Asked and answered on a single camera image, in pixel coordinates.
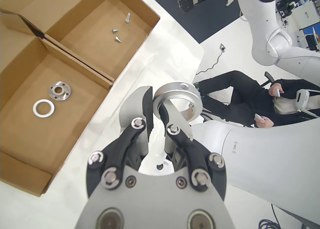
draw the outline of threaded hole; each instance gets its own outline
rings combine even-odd
[[[180,84],[180,87],[181,87],[182,89],[184,89],[184,90],[188,90],[188,89],[189,89],[189,86],[188,86],[187,84],[185,84],[185,83],[181,83],[181,84]]]

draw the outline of black pants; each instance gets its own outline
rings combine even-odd
[[[206,96],[209,93],[233,87],[231,102],[225,105],[216,99]],[[214,78],[199,82],[199,92],[203,107],[226,121],[246,126],[255,124],[255,113],[261,116],[275,114],[273,97],[256,80],[240,71],[231,71]]]

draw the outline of black floor mat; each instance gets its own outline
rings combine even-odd
[[[237,0],[228,7],[225,0],[207,0],[184,13],[178,0],[156,0],[191,36],[201,43],[239,17]]]

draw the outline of black jacket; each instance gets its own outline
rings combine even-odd
[[[274,81],[271,85],[273,85],[274,83],[281,84],[281,87],[284,91],[284,93],[281,94],[281,96],[288,99],[295,99],[297,95],[297,91],[300,89],[320,90],[320,87],[308,81],[305,81],[303,79],[297,79],[297,80],[296,79],[278,79]],[[315,96],[315,95],[320,95],[320,93],[310,92],[310,96]],[[320,109],[310,110],[310,112],[320,116]],[[286,114],[286,115],[277,114],[271,117],[272,118],[270,118],[270,120],[272,120],[276,126],[287,125],[287,124],[298,123],[302,121],[315,119],[313,116],[306,114],[304,112],[297,112],[294,114]]]

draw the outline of white controller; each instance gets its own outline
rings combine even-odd
[[[259,120],[264,120],[264,119],[263,119],[259,114],[257,114],[257,113],[254,115],[254,117],[255,117],[256,119],[259,119]]]
[[[280,97],[280,89],[276,88],[274,94],[275,96]]]

